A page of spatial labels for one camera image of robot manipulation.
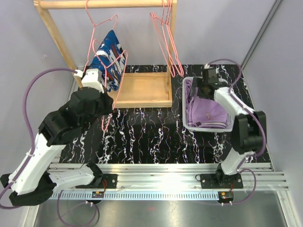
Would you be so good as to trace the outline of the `pink hanger with purple trousers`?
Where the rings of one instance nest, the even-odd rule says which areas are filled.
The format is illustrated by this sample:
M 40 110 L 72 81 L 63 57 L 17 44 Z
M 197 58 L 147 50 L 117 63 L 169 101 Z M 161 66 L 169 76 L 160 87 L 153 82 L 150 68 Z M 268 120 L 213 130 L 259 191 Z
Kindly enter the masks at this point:
M 94 39 L 91 48 L 94 58 L 90 67 L 99 70 L 105 91 L 120 92 L 125 75 L 127 51 L 122 49 L 121 44 L 108 38 L 102 42 Z

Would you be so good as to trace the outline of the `blue patterned trousers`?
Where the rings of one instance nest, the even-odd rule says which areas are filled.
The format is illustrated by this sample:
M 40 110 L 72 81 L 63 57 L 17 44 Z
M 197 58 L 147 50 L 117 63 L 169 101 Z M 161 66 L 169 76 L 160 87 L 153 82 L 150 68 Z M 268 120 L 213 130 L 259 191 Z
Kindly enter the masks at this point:
M 101 83 L 107 92 L 117 91 L 125 68 L 125 54 L 114 32 L 110 30 L 103 39 L 89 69 L 98 69 Z

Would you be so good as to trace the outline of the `pink hanger with blue trousers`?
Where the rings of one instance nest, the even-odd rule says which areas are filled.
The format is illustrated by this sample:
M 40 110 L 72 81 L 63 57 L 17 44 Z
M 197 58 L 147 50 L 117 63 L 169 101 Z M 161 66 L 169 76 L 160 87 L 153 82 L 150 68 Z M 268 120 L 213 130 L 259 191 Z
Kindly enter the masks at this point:
M 88 53 L 87 53 L 87 61 L 86 61 L 85 65 L 84 65 L 84 68 L 83 68 L 84 70 L 85 70 L 86 67 L 88 66 L 89 58 L 90 58 L 90 53 L 91 53 L 91 50 L 92 50 L 93 47 L 94 47 L 93 38 L 94 38 L 94 34 L 95 34 L 96 27 L 98 27 L 99 25 L 101 25 L 101 24 L 103 24 L 103 23 L 105 23 L 105 22 L 112 21 L 114 18 L 116 18 L 116 21 L 115 21 L 115 23 L 114 23 L 114 25 L 113 25 L 113 29 L 114 29 L 115 26 L 116 26 L 116 24 L 117 24 L 117 22 L 118 22 L 118 15 L 115 14 L 115 15 L 113 15 L 111 18 L 106 19 L 106 20 L 104 20 L 104 21 L 102 21 L 102 22 L 96 24 L 96 23 L 94 22 L 92 16 L 91 16 L 90 13 L 89 13 L 89 9 L 88 9 L 88 3 L 89 3 L 89 2 L 90 2 L 90 0 L 86 0 L 86 2 L 85 2 L 85 11 L 86 11 L 86 13 L 87 13 L 87 15 L 88 15 L 88 17 L 89 17 L 91 23 L 92 23 L 93 29 L 92 29 L 91 38 L 90 38 L 90 43 L 89 43 L 89 48 L 88 48 Z

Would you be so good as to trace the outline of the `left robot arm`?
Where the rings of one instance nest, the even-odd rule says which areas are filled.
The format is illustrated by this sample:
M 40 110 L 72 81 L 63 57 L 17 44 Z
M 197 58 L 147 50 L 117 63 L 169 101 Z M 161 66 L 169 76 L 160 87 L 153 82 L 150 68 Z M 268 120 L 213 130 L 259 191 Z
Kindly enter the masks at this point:
M 54 157 L 97 118 L 111 114 L 113 102 L 107 92 L 84 87 L 73 92 L 65 105 L 44 118 L 34 147 L 13 173 L 0 178 L 2 185 L 12 190 L 9 195 L 12 206 L 35 206 L 61 190 L 98 188 L 102 185 L 103 173 L 92 162 L 78 170 L 57 174 L 49 173 L 47 168 Z

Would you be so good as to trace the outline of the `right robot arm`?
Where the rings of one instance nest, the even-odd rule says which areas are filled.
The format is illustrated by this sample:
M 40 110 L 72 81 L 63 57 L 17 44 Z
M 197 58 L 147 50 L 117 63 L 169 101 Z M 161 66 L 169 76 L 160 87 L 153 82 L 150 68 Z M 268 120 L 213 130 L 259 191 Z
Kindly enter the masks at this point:
M 266 148 L 266 115 L 242 102 L 232 87 L 219 80 L 214 68 L 205 69 L 202 77 L 194 77 L 192 87 L 201 98 L 220 104 L 233 118 L 231 150 L 216 171 L 201 174 L 202 189 L 242 189 L 241 166 L 250 157 L 262 155 Z

